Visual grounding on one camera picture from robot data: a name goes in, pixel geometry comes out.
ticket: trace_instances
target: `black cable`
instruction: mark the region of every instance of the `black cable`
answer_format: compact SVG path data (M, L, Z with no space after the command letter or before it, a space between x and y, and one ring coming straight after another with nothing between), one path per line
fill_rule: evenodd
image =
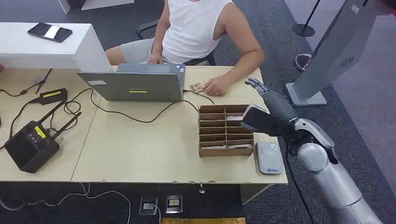
M178 102L173 102L173 103L169 104L169 105L166 106L164 109L162 109L162 110L159 112L159 114L157 114L157 116L154 117L152 120L145 121L145 120L139 120L139 119L133 118L133 117L131 117L131 116L127 115L127 114L124 114L124 113L122 113L122 112L118 112L118 111L108 111L108 110L103 109L102 107L100 107L99 105L97 105L97 104L93 101L93 98L92 98L92 97L93 97L93 89L92 89L92 88L88 88L88 89L82 90L82 91L81 91L80 93L78 93L75 97L73 97L73 99L71 99L70 101L65 102L65 104L64 104L64 112L67 113L67 114L76 115L76 113L78 113L78 112L81 110L81 104L80 104L79 102L75 101L75 99L76 99L77 97L79 97L83 92L88 91L88 90L91 90L91 95L90 95L91 103L94 104L97 108L101 109L102 111L107 112L107 113L120 114L120 115L123 115L123 116L125 116L125 117L131 119L131 120L134 120L134 121L137 121L137 122L141 122L141 123L146 123L146 124L155 121L165 110L167 110L167 109L168 109L169 107L171 107L172 105L178 103ZM182 100L181 102L186 102L186 103L190 104L190 105L191 105L192 107L194 107L194 109L198 112L198 108L196 108L196 106L194 106L190 101ZM72 110L69 108L69 104L71 104L71 103L76 103L76 104L78 105L78 109L75 110L75 111L72 111ZM50 129L53 130L53 131L57 131L57 130L52 126L52 120L53 120L53 118L54 118L54 114L52 114L51 120L49 121ZM65 131L72 129L74 126L77 125L77 122L78 122L78 119L76 119L75 123L74 123L73 125L71 125L70 127L68 127Z
M213 105L215 104L215 103L213 102L212 99L210 99L209 97L204 96L204 95L202 95L202 94L199 94L199 93L197 93L197 92L194 92L194 91L191 91L191 90L183 90L183 92L192 92L192 93L194 93L194 94L197 94L198 96L205 97L206 99L210 100L211 103L212 103Z
M309 208L308 208L307 202L306 202L305 199L304 199L303 193L301 192L300 187L298 186L298 184L297 184L297 182L296 182L296 179L295 179L295 177L294 177L293 170L291 169L290 162L289 162L289 153L288 153L288 151L289 151L289 147L287 147L285 157L286 157L286 164L287 164L287 167L289 168L289 171L290 171L291 179L293 180L294 186L296 187L296 189L297 189L297 191L298 191L298 194L300 195L301 201L303 202L303 205L304 205L304 207L305 207L305 210L306 210L307 213L308 213L308 216L309 216L309 218L310 218L310 220L311 220L311 223L314 224L314 221L313 221L311 212L310 212L310 210L309 210Z
M15 123L15 121L18 119L18 117L22 114L22 111L25 109L25 107L27 106L27 105L29 105L29 104L32 104L32 103L35 103L35 102L37 102L37 100L38 100L38 98L35 98L35 99L33 99L33 100L30 100L29 102L27 102L27 103L25 103L25 105L23 105L23 107L21 108L21 110L19 111L19 113L18 113L18 115L16 115L16 117L14 118L14 120L12 121L12 123L11 123L11 126L10 126L10 138L13 136L13 127L14 127L14 123Z
M5 92L7 95L9 95L9 96L11 96L11 97L19 97L19 96L25 95L31 88L33 88L33 87L39 85L40 83L41 83L41 82L38 82L38 83L36 83L36 84L30 86L29 88L27 88L27 89L25 89L25 90L22 90L19 94L16 94L16 95L11 94L11 93L7 92L6 90L2 90L2 89L0 89L0 92Z
M48 71L48 73L45 75L44 79L41 80L41 81L39 82L40 85L38 86L38 88L37 88L35 94L37 94L37 93L40 91L42 85L44 85L44 83L47 81L47 78L48 78L48 76L50 75L51 72L52 72L52 69L50 69L50 70Z

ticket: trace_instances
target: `man's left arm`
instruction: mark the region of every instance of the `man's left arm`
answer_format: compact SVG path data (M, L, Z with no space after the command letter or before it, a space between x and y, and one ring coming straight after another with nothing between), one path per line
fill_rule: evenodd
M238 48L241 57L235 67L226 74L212 78L205 85L205 92L211 96L224 96L237 81L250 75L263 62L264 54L250 29L245 15L234 5L223 8L219 21Z

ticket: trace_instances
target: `floor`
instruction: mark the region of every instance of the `floor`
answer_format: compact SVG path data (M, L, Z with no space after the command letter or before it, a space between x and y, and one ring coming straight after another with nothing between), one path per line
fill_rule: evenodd
M315 0L285 0L296 22L305 23ZM315 49L344 0L324 0L307 41ZM396 193L396 16L379 16L361 60L332 84Z
M234 0L247 17L252 31L262 46L266 60L260 66L265 84L282 94L286 94L284 84L293 82L300 75L293 66L298 53L310 51L305 38L291 31L295 24L283 0ZM65 15L57 1L0 1L0 21L19 22L80 22L91 23L105 49L124 42L136 40L134 30L140 24L158 19L163 7L162 0L136 0L134 4L94 9L72 10ZM218 65L234 65L239 53L230 38L223 38L215 49ZM322 107L296 108L302 117L315 119L334 139L336 154L346 167L367 203L384 223L396 223L396 198L388 182L379 169L373 153L370 152L340 101L332 85L323 89L328 105ZM315 193L310 177L296 158L290 158L293 173L297 177L315 223L330 223L319 196ZM157 223L156 217L140 217L138 207L140 196L150 194L159 197L162 203L168 194L185 195L185 211L175 217L214 218L245 217L248 224L262 223L309 223L295 186L286 170L289 185L276 185L246 206L240 206L238 186L210 185L206 194L201 195L196 185L147 185L147 184L92 184L92 195L110 189L124 193L132 204L130 223ZM81 192L75 183L8 183L0 182L0 197L8 195L16 205L20 201L47 199L59 201L71 192ZM19 212L9 212L0 208L1 223L125 223L126 202L118 196L104 196L95 200L70 197L54 209L42 205L32 206Z

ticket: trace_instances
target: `white tank top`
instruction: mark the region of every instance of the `white tank top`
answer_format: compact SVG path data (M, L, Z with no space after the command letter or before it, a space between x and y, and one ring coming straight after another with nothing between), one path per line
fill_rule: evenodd
M170 27L163 38L163 56L184 63L210 54L217 43L214 28L224 6L232 0L168 0Z

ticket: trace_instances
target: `person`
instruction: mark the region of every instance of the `person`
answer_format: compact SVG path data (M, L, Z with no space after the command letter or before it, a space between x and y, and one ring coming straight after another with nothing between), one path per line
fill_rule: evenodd
M154 38L122 44L106 55L112 65L185 63L210 54L226 34L238 48L240 59L226 74L205 84L208 95L224 96L264 60L246 17L232 0L166 0Z

